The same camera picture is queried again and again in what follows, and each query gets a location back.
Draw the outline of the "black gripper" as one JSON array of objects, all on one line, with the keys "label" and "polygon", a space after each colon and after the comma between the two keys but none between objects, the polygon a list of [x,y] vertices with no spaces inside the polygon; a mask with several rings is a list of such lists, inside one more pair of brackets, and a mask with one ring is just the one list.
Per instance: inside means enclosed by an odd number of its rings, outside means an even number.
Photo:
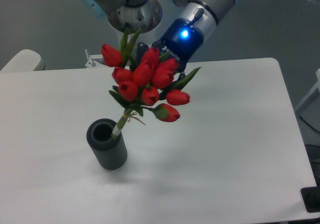
[{"label": "black gripper", "polygon": [[[169,57],[177,60],[179,75],[172,84],[178,83],[186,76],[184,71],[189,59],[204,42],[203,34],[194,27],[194,24],[197,22],[196,18],[190,22],[183,18],[178,18],[170,25],[160,39],[151,45],[154,48],[160,49],[161,54],[169,52]],[[148,45],[144,42],[137,44],[137,64],[141,63],[141,59],[147,50]]]}]

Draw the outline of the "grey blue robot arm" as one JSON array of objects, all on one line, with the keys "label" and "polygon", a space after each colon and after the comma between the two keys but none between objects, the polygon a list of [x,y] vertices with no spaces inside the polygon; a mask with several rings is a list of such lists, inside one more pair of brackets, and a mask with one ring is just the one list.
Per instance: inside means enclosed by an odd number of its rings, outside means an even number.
[{"label": "grey blue robot arm", "polygon": [[141,30],[141,37],[133,48],[136,61],[152,46],[161,54],[169,53],[183,72],[194,53],[211,35],[224,16],[239,0],[168,0],[183,11],[164,34],[153,33],[163,19],[157,0],[82,0],[96,17],[108,17],[109,23],[121,34],[129,28],[128,38]]}]

